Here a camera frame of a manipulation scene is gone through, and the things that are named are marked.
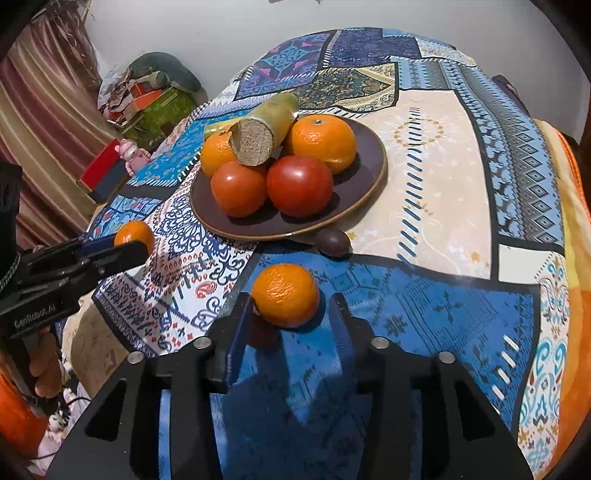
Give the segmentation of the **person's left hand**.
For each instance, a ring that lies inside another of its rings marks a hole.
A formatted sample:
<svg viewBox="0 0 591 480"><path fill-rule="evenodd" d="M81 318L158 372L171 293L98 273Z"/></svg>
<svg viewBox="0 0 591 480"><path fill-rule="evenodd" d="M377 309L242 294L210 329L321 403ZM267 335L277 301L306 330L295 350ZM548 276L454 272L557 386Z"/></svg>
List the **person's left hand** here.
<svg viewBox="0 0 591 480"><path fill-rule="evenodd" d="M39 332L38 343L31 353L30 373L36 378L35 393L40 398L54 398L61 388L62 373L57 356L55 336L49 328Z"/></svg>

